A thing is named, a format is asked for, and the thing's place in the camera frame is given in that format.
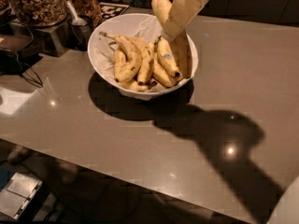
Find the white bowl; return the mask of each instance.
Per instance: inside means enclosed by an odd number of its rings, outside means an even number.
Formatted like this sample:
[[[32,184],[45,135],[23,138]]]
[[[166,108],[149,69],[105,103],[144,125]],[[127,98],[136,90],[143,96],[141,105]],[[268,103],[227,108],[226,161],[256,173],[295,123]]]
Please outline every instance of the white bowl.
[[[152,42],[161,34],[160,23],[155,16],[149,14],[132,13],[120,15],[101,23],[97,28],[94,29],[90,37],[88,43],[88,55],[94,70],[105,81],[118,88],[120,93],[124,96],[148,101],[152,98],[177,90],[185,85],[191,78],[193,78],[195,74],[198,66],[198,55],[194,43],[188,36],[192,53],[192,75],[190,78],[184,78],[175,87],[162,91],[153,90],[137,92],[126,90],[120,87],[114,78],[113,62],[111,60],[113,51],[108,45],[111,40],[99,35],[99,32],[106,32],[113,35],[136,35],[144,38],[148,42]]]

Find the gray countertop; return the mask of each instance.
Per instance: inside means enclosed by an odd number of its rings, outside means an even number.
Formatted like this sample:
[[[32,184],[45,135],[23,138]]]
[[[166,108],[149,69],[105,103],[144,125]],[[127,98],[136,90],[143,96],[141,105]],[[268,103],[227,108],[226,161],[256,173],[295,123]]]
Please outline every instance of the gray countertop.
[[[299,29],[198,16],[187,32],[194,79],[151,102],[121,96],[81,51],[43,55],[41,89],[0,77],[0,138],[264,223],[299,175]]]

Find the floor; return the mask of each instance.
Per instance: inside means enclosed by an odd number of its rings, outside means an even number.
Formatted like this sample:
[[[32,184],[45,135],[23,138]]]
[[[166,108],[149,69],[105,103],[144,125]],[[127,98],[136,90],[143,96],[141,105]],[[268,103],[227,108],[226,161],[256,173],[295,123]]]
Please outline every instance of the floor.
[[[0,161],[11,149],[11,144],[0,140]],[[75,182],[64,185],[53,158],[37,153],[22,164],[10,165],[4,161],[2,165],[9,170],[30,172],[44,181],[45,189],[39,192],[42,198],[38,205],[33,205],[34,212],[22,214],[21,220],[65,224],[245,224],[86,169],[78,173]],[[0,224],[3,221],[15,220],[0,214]]]

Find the bunch of bananas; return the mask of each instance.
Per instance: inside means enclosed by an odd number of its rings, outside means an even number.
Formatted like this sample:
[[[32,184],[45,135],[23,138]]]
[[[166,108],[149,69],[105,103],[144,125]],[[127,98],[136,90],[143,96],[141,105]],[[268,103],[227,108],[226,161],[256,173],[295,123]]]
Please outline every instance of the bunch of bananas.
[[[118,45],[113,53],[114,76],[117,83],[127,90],[167,89],[191,76],[191,50],[185,32],[171,42],[161,36],[147,42],[136,36],[104,32],[100,35]]]

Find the hand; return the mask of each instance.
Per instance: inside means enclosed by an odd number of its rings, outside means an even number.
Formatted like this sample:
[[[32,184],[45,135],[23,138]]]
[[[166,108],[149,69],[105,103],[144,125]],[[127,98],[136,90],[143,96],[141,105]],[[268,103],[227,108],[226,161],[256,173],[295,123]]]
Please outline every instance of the hand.
[[[15,146],[7,157],[7,161],[11,164],[20,164],[27,158],[32,156],[34,151],[22,146]],[[54,159],[60,169],[61,180],[64,184],[71,184],[75,181],[78,174],[78,166],[73,163]]]

